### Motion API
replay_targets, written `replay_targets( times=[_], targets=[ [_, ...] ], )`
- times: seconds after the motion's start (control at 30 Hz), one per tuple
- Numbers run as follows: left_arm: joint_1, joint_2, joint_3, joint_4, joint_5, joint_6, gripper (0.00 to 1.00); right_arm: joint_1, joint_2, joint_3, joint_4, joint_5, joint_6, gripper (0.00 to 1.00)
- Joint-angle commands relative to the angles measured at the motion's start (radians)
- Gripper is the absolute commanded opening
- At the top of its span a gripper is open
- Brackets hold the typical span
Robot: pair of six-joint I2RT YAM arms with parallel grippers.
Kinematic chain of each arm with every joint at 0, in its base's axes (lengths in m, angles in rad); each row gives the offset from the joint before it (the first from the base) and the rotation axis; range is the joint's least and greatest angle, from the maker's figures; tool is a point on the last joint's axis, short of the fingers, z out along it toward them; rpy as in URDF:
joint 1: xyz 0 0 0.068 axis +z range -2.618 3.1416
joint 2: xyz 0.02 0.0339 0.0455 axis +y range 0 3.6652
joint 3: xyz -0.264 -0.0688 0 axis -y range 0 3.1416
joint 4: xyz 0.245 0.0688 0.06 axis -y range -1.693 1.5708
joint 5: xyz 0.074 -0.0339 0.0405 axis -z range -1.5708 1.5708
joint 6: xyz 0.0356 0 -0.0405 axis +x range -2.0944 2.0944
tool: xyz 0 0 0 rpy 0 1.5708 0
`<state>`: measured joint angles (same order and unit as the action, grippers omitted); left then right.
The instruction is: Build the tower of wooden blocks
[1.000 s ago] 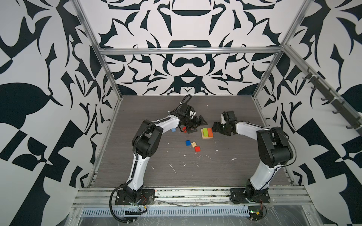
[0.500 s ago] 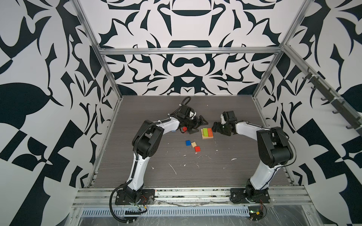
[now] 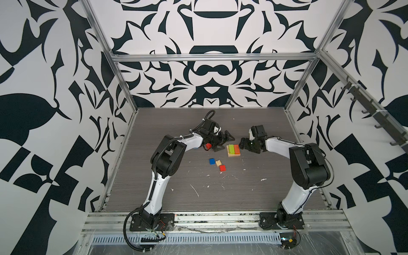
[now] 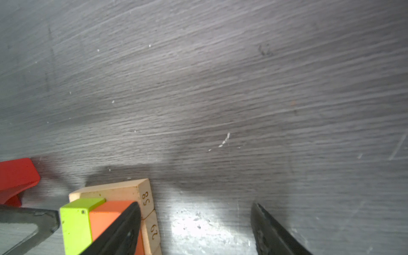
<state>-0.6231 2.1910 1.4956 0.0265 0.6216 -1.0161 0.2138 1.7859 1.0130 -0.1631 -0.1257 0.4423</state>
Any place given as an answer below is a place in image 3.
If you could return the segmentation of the orange wood block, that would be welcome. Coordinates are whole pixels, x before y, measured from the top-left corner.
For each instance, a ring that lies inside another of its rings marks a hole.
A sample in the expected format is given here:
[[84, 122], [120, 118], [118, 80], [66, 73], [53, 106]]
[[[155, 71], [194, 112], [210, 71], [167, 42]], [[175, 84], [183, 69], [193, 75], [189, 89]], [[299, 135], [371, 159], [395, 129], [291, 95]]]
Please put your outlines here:
[[240, 153], [240, 147], [238, 144], [234, 145], [234, 155], [241, 155]]

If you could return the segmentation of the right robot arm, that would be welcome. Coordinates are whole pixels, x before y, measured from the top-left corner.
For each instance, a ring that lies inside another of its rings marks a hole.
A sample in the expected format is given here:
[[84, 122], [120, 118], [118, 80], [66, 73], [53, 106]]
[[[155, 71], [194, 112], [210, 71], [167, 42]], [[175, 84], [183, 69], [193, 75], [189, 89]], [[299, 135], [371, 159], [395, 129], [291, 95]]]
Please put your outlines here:
[[268, 136], [262, 125], [252, 126], [239, 148], [252, 153], [270, 152], [290, 160], [292, 186], [274, 213], [260, 213], [259, 226], [264, 230], [302, 227], [303, 208], [315, 190], [331, 178], [325, 156], [315, 143], [300, 144]]

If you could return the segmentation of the lime green wood block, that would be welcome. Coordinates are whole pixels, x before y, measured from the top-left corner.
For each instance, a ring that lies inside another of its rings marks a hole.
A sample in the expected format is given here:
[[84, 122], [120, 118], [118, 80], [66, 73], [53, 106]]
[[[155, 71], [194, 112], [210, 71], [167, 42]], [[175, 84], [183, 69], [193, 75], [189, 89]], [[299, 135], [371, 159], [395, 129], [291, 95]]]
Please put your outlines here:
[[234, 145], [233, 144], [229, 145], [229, 150], [227, 152], [228, 152], [228, 154], [234, 154]]

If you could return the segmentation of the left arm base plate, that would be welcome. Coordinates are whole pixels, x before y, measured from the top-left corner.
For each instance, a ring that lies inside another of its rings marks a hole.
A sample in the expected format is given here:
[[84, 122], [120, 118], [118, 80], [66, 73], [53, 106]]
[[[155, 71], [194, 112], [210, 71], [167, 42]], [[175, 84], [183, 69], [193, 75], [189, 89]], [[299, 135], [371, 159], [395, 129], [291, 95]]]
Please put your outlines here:
[[132, 215], [131, 224], [129, 230], [131, 232], [141, 232], [147, 230], [155, 231], [167, 231], [174, 227], [174, 214], [161, 214], [157, 215]]

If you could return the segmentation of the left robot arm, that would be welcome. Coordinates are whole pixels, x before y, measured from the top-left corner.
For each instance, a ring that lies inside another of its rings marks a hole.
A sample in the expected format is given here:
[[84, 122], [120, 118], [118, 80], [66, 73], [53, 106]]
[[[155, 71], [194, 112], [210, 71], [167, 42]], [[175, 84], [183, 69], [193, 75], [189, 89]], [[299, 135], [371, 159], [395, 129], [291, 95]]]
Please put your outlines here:
[[201, 129], [199, 132], [190, 132], [185, 136], [172, 137], [166, 135], [151, 157], [152, 181], [149, 191], [138, 215], [143, 223], [151, 228], [157, 226], [160, 212], [163, 207], [163, 197], [167, 184], [183, 159], [185, 152], [191, 149], [206, 148], [207, 144], [215, 152], [225, 149], [224, 144], [234, 141], [235, 138], [228, 131], [215, 133]]

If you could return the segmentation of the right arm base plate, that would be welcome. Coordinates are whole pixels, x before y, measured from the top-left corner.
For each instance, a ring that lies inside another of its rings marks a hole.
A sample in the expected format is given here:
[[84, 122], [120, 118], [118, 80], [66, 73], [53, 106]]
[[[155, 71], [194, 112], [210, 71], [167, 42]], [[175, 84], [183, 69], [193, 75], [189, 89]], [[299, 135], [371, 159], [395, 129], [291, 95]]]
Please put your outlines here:
[[302, 230], [305, 225], [302, 213], [290, 215], [283, 209], [260, 213], [259, 217], [259, 226], [264, 230]]

